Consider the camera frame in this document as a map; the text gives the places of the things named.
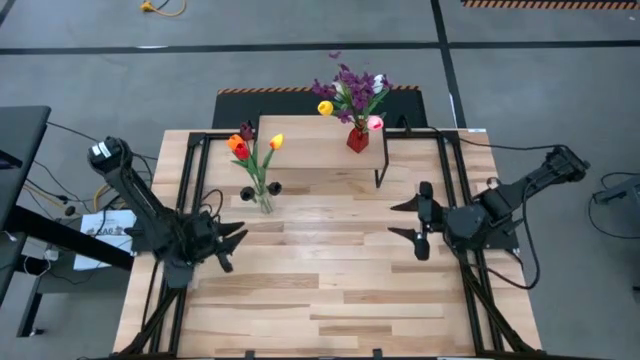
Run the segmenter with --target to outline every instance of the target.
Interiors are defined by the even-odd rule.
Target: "wooden tabletop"
[[[160,150],[152,189],[169,207],[176,203],[188,133],[167,131]],[[485,133],[460,134],[488,142]],[[269,171],[267,181],[281,182],[284,190],[275,198],[275,212],[262,215],[239,198],[250,180],[230,164],[224,141],[212,144],[205,191],[222,190],[223,221],[246,221],[250,232],[231,260],[233,273],[225,274],[215,258],[197,268],[186,300],[180,357],[242,356],[251,349],[257,356],[371,356],[374,348],[387,356],[474,354],[458,263],[442,235],[429,236],[431,258],[421,262],[409,241],[386,231],[387,226],[418,228],[415,213],[389,207],[410,199],[420,181],[432,182],[436,200],[447,204],[436,142],[389,140],[388,145],[390,164],[380,189],[364,170]],[[491,150],[462,148],[471,190],[477,193],[497,175]],[[452,151],[449,161],[456,180]],[[461,204],[459,186],[456,191]],[[218,200],[212,196],[207,203],[215,208]],[[485,254],[495,270],[523,281],[520,265],[505,252]],[[152,267],[151,255],[136,258],[115,351],[140,329]],[[539,347],[527,292],[490,278],[498,308],[526,342]],[[490,349],[486,314],[478,308]],[[168,346],[172,314],[161,349]]]
[[[258,154],[264,156],[271,138],[282,133],[285,142],[271,159],[271,169],[382,169],[382,131],[369,132],[369,145],[357,153],[347,146],[351,129],[335,116],[261,116]]]

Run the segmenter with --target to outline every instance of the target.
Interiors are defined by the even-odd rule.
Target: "orange and black striped tape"
[[[640,10],[635,1],[466,0],[466,7],[564,10]]]
[[[394,85],[392,90],[420,90],[418,85]],[[218,90],[218,94],[246,94],[262,92],[304,92],[311,87],[273,87],[273,88],[227,88]]]

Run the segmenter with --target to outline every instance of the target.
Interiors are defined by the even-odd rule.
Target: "pink tulip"
[[[367,127],[369,128],[369,130],[379,130],[382,129],[383,126],[384,122],[382,121],[380,116],[369,116],[369,119],[367,120]]]

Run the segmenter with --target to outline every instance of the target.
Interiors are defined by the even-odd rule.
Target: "red vase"
[[[360,153],[367,145],[369,145],[369,133],[363,133],[362,130],[356,127],[351,129],[349,138],[347,138],[347,146]]]

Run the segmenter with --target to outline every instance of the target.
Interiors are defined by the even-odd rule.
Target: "gray floor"
[[[640,18],[633,20],[639,12],[466,9],[454,0],[441,2],[450,41],[640,37]],[[0,48],[436,40],[429,2],[401,4],[189,0],[183,16],[165,19],[143,15],[137,2],[126,0],[17,0],[0,28]],[[172,0],[168,10],[178,5]],[[602,174],[640,168],[640,49],[456,50],[452,55],[469,127],[487,128],[499,144],[562,142],[593,165],[584,181],[549,189],[530,202],[542,265],[542,280],[530,296],[544,348],[563,355],[637,358],[640,305],[630,287],[640,282],[640,242],[598,234],[588,223],[586,204],[599,190]],[[395,83],[420,85],[430,124],[453,125],[439,51],[344,51],[341,60],[384,71]],[[314,77],[329,78],[334,65],[325,52],[313,51],[0,56],[0,106],[50,105],[51,121],[93,136],[121,136],[136,151],[153,155],[164,130],[211,124],[219,88],[302,86]],[[86,164],[88,145],[50,128],[38,154],[83,198],[101,184]],[[494,155],[505,181],[538,166],[543,157],[502,150]],[[54,188],[40,169],[30,177]],[[37,210],[30,199],[20,201]],[[612,231],[640,234],[634,211],[621,202],[594,215]],[[530,253],[526,246],[522,250],[530,270]],[[18,275],[0,309],[0,358],[75,359],[111,350],[123,293],[47,295],[37,324],[49,333],[16,339],[30,281]]]

